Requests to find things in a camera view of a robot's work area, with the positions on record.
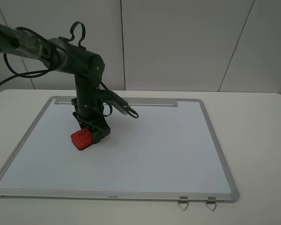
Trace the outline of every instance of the metal hook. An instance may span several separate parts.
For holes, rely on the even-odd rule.
[[[84,38],[85,38],[85,26],[84,26],[84,24],[81,23],[81,22],[78,22],[78,21],[77,21],[77,22],[75,22],[75,23],[71,26],[70,33],[71,33],[72,37],[71,37],[70,39],[68,39],[68,38],[66,38],[66,37],[59,37],[59,39],[60,39],[60,40],[63,40],[63,41],[66,41],[66,42],[73,41],[73,40],[75,39],[74,30],[75,30],[75,28],[77,27],[78,24],[80,24],[81,27],[82,27],[82,36],[81,36],[81,38],[80,38],[80,40],[79,40],[79,42],[78,42],[78,46],[79,46],[80,48],[86,50],[86,47],[83,47],[83,46],[81,45],[81,41],[83,41]]]
[[[212,208],[209,206],[209,204],[214,204],[214,208],[212,209]],[[214,211],[215,211],[215,209],[216,209],[216,207],[217,207],[216,202],[212,202],[212,203],[210,203],[210,202],[206,202],[206,203],[205,203],[205,205],[206,205],[206,206],[207,206],[207,208],[209,208],[209,209],[210,209],[210,211],[212,211],[212,212],[214,212]]]
[[[183,208],[183,207],[181,206],[181,203],[185,203],[186,206]],[[189,203],[188,203],[188,202],[178,202],[178,206],[180,207],[180,209],[181,209],[182,211],[185,211],[185,210],[187,209],[187,207],[189,206]]]

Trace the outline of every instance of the whiteboard frame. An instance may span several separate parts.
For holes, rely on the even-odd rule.
[[[31,126],[28,128],[27,132],[24,134],[23,138],[15,147],[12,154],[9,156],[5,164],[0,169],[0,180],[2,179],[5,172],[8,170],[9,166],[12,164],[17,153],[21,150],[22,146],[28,139],[29,135],[37,125],[38,121],[42,118],[44,112],[49,107],[50,103],[55,100],[55,104],[71,104],[71,99],[75,97],[66,96],[52,96],[48,99],[38,116],[35,118]],[[212,126],[211,120],[204,106],[204,103],[200,99],[173,99],[173,98],[125,98],[131,105],[159,105],[159,106],[177,106],[176,101],[188,101],[188,102],[198,102],[201,110],[203,112],[205,121],[207,123],[209,132],[211,134],[212,140],[214,142],[215,149],[217,151],[219,160],[221,162],[222,168],[224,170],[229,188],[231,193],[219,194],[219,193],[140,193],[140,192],[97,192],[97,191],[79,191],[77,194],[73,194],[71,191],[60,191],[60,190],[0,190],[0,197],[29,197],[29,198],[83,198],[83,199],[123,199],[123,200],[179,200],[181,197],[187,197],[189,201],[208,201],[209,198],[215,197],[217,201],[233,203],[239,199],[239,191],[232,177],[232,173],[229,169],[228,163],[215,134],[214,128]]]

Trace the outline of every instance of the white wall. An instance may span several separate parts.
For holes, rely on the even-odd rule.
[[[124,89],[124,67],[120,2],[118,0],[0,0],[7,23],[30,28],[45,38],[71,37],[70,27],[80,21],[86,26],[81,43],[105,62],[103,82],[113,90]],[[81,36],[77,27],[75,36]],[[45,69],[37,60],[24,59],[29,71]],[[75,89],[74,75],[51,72],[34,78],[37,89]]]
[[[281,0],[256,0],[221,91],[281,93]]]
[[[4,21],[0,15],[0,23],[4,24]],[[17,72],[26,72],[20,58],[10,56],[10,64]],[[0,55],[0,82],[13,74],[6,67],[3,55]],[[32,89],[32,84],[30,79],[25,78],[15,78],[0,87],[0,92],[5,89]]]
[[[127,90],[218,91],[253,0],[122,0]]]

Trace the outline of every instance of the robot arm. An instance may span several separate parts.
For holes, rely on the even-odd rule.
[[[82,25],[82,38],[79,46],[75,46],[69,42],[73,41],[74,29],[78,24]],[[105,64],[101,56],[81,46],[85,35],[84,25],[80,22],[74,23],[71,34],[71,39],[59,37],[46,40],[27,28],[14,30],[0,24],[0,53],[4,53],[5,62],[15,76],[31,77],[27,74],[34,72],[18,74],[13,71],[8,64],[6,53],[42,61],[48,70],[40,75],[53,70],[73,74],[77,94],[77,98],[72,99],[75,108],[73,116],[81,128],[89,130],[92,142],[98,143],[110,133],[105,121],[106,115],[103,114],[104,103],[110,107],[111,112],[111,106],[114,106],[125,115],[138,118],[138,114],[125,100],[102,83]]]

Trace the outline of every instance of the cable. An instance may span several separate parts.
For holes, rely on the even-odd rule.
[[[14,79],[14,78],[16,78],[16,77],[20,77],[20,76],[19,76],[19,75],[10,76],[9,78],[7,78],[7,79],[1,81],[1,82],[0,82],[0,86],[3,85],[4,83],[6,83],[7,81],[10,81],[10,80],[12,80],[12,79]]]
[[[78,59],[76,56],[74,56],[73,54],[71,54],[70,52],[68,52],[66,49],[60,47],[59,45],[45,39],[44,37],[42,37],[41,35],[39,35],[38,33],[34,32],[33,30],[30,30],[28,28],[25,28],[25,27],[17,27],[16,28],[17,30],[24,30],[24,31],[27,31],[29,33],[32,33],[34,34],[35,36],[37,36],[39,39],[41,39],[42,41],[46,42],[48,45],[50,46],[54,46],[58,49],[60,49],[61,51],[63,51],[65,54],[71,56],[74,60],[76,60],[78,63],[80,63],[101,85],[102,87],[109,92],[110,96],[112,96],[112,98],[118,103],[118,105],[128,114],[130,115],[131,117],[133,118],[138,118],[139,115],[138,113],[133,110],[131,107],[124,107],[118,100],[117,98],[111,93],[111,91],[108,89],[108,87],[101,81],[98,79],[98,77],[96,77],[95,75],[93,75],[92,71],[80,60]]]
[[[89,72],[89,74],[91,74],[91,75],[102,85],[102,87],[103,87],[106,91],[108,91],[108,93],[110,94],[110,96],[117,102],[117,104],[118,104],[128,115],[130,115],[130,116],[133,117],[133,118],[138,118],[138,117],[139,117],[138,113],[137,113],[135,110],[133,110],[131,107],[129,107],[129,106],[126,106],[126,107],[125,107],[124,105],[122,105],[122,104],[120,103],[120,101],[114,96],[114,94],[108,89],[108,87],[107,87],[101,80],[99,80],[98,77],[96,77],[96,76],[92,73],[92,71],[91,71],[80,59],[78,59],[76,56],[72,55],[72,54],[71,54],[70,52],[68,52],[66,49],[64,49],[64,48],[60,47],[59,45],[57,45],[57,44],[55,44],[55,43],[53,43],[53,42],[51,42],[51,41],[45,39],[45,38],[42,37],[41,35],[37,34],[36,32],[34,32],[34,31],[32,31],[32,30],[30,30],[30,29],[28,29],[28,28],[25,28],[25,27],[17,27],[16,29],[17,29],[17,30],[23,30],[23,31],[29,32],[29,33],[35,35],[36,37],[38,37],[39,39],[41,39],[42,41],[46,42],[46,43],[52,48],[53,51],[54,51],[54,50],[56,51],[55,48],[57,48],[57,49],[60,49],[61,51],[63,51],[65,54],[67,54],[67,55],[69,55],[70,57],[72,57],[74,60],[76,60],[76,62],[78,62],[79,64],[81,64],[81,65]],[[14,76],[11,76],[11,77],[9,77],[9,78],[7,78],[7,79],[5,79],[5,80],[3,80],[2,82],[0,82],[0,86],[1,86],[2,84],[6,83],[7,81],[10,81],[11,79],[14,79],[14,78],[16,78],[16,77],[24,77],[24,78],[39,77],[39,76],[45,75],[45,74],[47,74],[48,72],[54,70],[54,68],[51,68],[52,65],[50,64],[50,67],[49,67],[48,70],[39,70],[39,71],[33,71],[33,72],[27,72],[27,73],[18,74],[17,72],[15,72],[15,71],[11,68],[10,64],[8,63],[6,54],[5,54],[3,57],[4,57],[4,61],[5,61],[6,65],[7,65],[8,69],[9,69],[13,74],[15,74],[15,75],[14,75]],[[31,74],[35,74],[36,72],[38,72],[38,73],[40,73],[40,74],[38,74],[38,75],[33,75],[33,76],[28,76],[28,75],[31,75]]]
[[[108,115],[104,115],[103,114],[103,116],[104,117],[108,117],[108,116],[110,116],[112,114],[112,105],[109,102],[104,102],[104,103],[106,103],[108,105],[108,107],[109,107],[109,114]]]
[[[8,77],[7,79],[1,81],[1,82],[0,82],[0,86],[3,85],[3,84],[5,84],[7,81],[10,81],[10,80],[12,80],[12,79],[14,79],[14,78],[16,78],[16,77],[22,77],[22,78],[36,78],[36,77],[43,76],[43,75],[45,75],[45,74],[47,74],[47,73],[49,73],[49,72],[51,72],[51,71],[54,70],[54,68],[52,68],[52,65],[50,64],[49,69],[46,69],[46,70],[31,71],[31,72],[26,72],[26,73],[21,73],[21,74],[19,74],[19,73],[15,72],[15,71],[11,68],[11,66],[10,66],[10,64],[9,64],[9,62],[8,62],[8,60],[7,60],[7,55],[6,55],[5,53],[3,54],[3,59],[4,59],[4,61],[5,61],[6,66],[8,67],[8,69],[10,70],[10,72],[12,72],[12,73],[14,74],[14,76]]]
[[[77,118],[78,120],[81,122],[82,125],[86,126],[86,127],[93,127],[93,128],[96,128],[97,130],[100,130],[101,132],[104,132],[104,130],[100,127],[98,127],[97,125],[94,125],[93,123],[89,122],[89,121],[85,121],[83,118],[80,118],[78,115],[77,115]]]

